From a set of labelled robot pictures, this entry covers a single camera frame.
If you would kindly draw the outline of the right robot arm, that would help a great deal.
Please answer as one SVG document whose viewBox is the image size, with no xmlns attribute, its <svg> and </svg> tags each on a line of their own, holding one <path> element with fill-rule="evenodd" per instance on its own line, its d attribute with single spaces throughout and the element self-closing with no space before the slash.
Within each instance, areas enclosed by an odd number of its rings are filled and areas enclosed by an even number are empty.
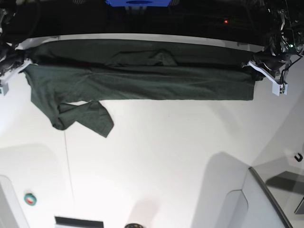
<svg viewBox="0 0 304 228">
<path fill-rule="evenodd" d="M 3 89 L 9 81 L 25 69 L 31 60 L 23 50 L 17 49 L 19 44 L 30 38 L 36 29 L 41 16 L 41 1 L 35 0 L 36 14 L 30 29 L 16 38 L 10 38 L 9 30 L 18 11 L 15 0 L 0 2 L 0 88 Z"/>
</svg>

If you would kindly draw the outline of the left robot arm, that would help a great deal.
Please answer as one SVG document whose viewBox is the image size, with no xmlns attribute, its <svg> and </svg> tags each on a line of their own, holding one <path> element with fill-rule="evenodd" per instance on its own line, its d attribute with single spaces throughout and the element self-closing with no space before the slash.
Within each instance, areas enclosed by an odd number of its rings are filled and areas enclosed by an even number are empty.
<svg viewBox="0 0 304 228">
<path fill-rule="evenodd" d="M 289 69 L 304 58 L 304 2 L 302 0 L 244 0 L 248 19 L 263 42 L 252 63 L 263 75 L 286 85 Z"/>
</svg>

